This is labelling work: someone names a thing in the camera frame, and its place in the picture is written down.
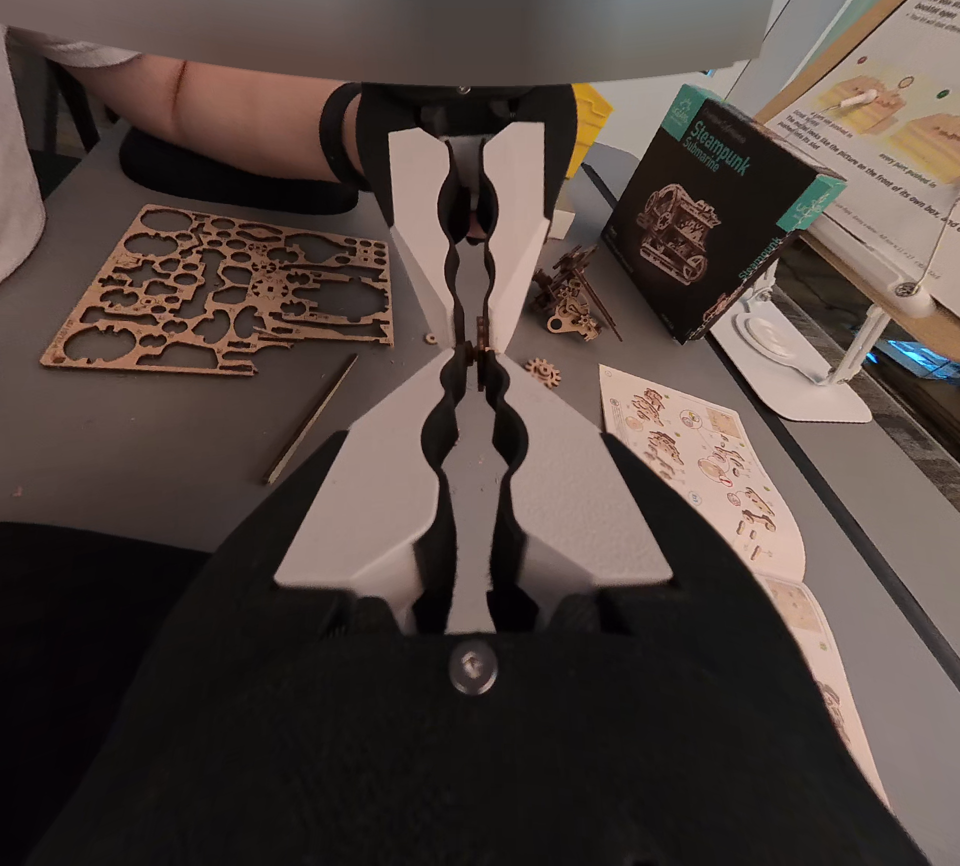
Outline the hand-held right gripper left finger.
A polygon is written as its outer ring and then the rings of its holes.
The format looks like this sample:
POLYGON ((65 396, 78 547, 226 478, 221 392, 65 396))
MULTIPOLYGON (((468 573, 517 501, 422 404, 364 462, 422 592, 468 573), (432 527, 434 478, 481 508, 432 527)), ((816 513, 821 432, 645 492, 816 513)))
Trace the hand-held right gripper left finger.
POLYGON ((449 348, 357 419, 274 582, 378 597, 403 632, 445 632, 457 535, 443 466, 460 400, 461 350, 449 348))

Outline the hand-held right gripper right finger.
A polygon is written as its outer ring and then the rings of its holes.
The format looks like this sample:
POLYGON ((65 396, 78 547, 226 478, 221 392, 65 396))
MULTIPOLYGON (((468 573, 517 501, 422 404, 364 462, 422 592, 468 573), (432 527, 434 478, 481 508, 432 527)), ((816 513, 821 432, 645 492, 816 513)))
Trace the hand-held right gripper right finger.
POLYGON ((545 627, 568 596, 669 582, 601 431, 506 356, 486 360, 485 395, 507 467, 486 595, 495 630, 545 627))

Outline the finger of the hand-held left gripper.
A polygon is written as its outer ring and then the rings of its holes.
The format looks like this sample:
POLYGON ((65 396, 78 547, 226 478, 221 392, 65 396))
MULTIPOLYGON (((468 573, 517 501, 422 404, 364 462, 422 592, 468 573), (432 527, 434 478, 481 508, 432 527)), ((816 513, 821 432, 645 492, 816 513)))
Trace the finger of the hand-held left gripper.
POLYGON ((451 247, 439 207, 451 172, 450 152, 421 128, 391 131, 388 146, 393 242, 429 331, 440 347, 453 348, 455 301, 446 273, 451 247))
POLYGON ((550 224, 545 212, 545 124, 511 123, 486 141, 481 158, 496 200, 485 248, 487 344, 506 351, 550 224))

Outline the partly built wooden model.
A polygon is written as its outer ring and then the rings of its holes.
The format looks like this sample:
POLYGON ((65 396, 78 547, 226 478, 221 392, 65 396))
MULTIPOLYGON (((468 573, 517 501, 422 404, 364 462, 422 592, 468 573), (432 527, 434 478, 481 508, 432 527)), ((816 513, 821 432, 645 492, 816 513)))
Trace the partly built wooden model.
POLYGON ((536 269, 533 283, 538 293, 532 299, 532 307, 546 315, 548 332, 576 333, 583 341, 592 342, 609 329, 623 342, 612 313, 586 277, 597 249, 597 244, 577 245, 554 264, 552 273, 536 269))

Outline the laser-cut wooden parts sheet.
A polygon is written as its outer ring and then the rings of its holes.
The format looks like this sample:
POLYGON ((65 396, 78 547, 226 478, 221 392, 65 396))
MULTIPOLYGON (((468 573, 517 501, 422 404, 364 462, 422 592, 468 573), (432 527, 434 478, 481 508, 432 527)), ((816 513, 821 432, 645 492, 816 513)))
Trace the laser-cut wooden parts sheet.
POLYGON ((394 344, 386 242, 147 204, 40 363, 250 378, 307 342, 394 344))

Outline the black model kit box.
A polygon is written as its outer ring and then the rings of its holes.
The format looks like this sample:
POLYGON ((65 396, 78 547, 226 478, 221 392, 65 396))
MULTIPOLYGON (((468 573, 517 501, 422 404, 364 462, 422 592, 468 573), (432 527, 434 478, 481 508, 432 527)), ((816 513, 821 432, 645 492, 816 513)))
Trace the black model kit box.
POLYGON ((602 231, 674 341, 700 339, 847 180, 714 92, 676 94, 602 231))

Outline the black wristband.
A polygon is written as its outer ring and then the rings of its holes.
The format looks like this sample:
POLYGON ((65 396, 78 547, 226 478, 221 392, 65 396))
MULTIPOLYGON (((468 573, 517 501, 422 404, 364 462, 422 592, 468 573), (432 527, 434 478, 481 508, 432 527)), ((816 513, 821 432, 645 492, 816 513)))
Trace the black wristband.
POLYGON ((348 107, 360 97, 363 84, 345 82, 327 97, 318 120, 318 142, 334 180, 357 192, 372 192, 369 182, 353 164, 344 140, 348 107))

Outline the thin wooden stick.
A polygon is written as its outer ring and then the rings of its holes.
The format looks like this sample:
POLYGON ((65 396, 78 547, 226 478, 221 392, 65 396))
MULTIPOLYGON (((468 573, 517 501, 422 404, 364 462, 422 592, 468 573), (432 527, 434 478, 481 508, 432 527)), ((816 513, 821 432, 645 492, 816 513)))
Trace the thin wooden stick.
POLYGON ((342 369, 332 379, 331 383, 323 388, 304 420, 294 430, 292 436, 284 443, 282 450, 265 472, 261 480, 263 485, 272 486, 280 479, 296 453, 299 451, 302 444, 308 438, 312 429, 316 426, 319 418, 323 415, 337 391, 340 389, 350 372, 353 370, 358 359, 358 353, 354 353, 349 356, 342 369))

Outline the paper instruction booklet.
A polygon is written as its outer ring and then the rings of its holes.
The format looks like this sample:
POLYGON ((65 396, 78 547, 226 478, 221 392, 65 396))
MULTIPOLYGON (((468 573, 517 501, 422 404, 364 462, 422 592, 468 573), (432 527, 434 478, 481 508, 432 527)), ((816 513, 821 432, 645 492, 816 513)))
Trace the paper instruction booklet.
POLYGON ((826 615, 805 584, 800 528, 729 408, 638 376, 598 368, 606 431, 707 520, 783 618, 839 737, 889 804, 826 615))

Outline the white stand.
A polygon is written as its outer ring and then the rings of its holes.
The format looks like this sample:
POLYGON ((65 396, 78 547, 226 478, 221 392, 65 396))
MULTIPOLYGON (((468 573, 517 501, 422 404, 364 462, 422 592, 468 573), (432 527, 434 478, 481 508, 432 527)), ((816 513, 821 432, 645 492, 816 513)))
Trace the white stand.
POLYGON ((873 414, 851 383, 870 360, 884 359, 920 386, 958 385, 958 361, 915 338, 889 338, 894 309, 930 320, 935 301, 918 283, 893 273, 878 303, 834 363, 825 359, 774 304, 776 267, 752 280, 710 330, 716 345, 770 410, 792 422, 863 425, 873 414))

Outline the dark cloth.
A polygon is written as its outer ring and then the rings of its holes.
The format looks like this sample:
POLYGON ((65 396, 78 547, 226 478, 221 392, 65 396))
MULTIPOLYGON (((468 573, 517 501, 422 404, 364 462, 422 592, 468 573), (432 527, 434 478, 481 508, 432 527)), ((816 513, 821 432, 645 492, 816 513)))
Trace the dark cloth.
POLYGON ((114 726, 206 552, 1 524, 1 863, 25 862, 114 726))

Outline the instruction board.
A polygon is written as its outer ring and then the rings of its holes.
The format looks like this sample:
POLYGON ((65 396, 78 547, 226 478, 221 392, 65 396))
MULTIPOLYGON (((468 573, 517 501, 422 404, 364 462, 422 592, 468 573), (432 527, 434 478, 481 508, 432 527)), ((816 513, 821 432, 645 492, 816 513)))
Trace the instruction board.
POLYGON ((875 0, 757 114, 847 179, 810 230, 894 316, 958 325, 958 0, 875 0))

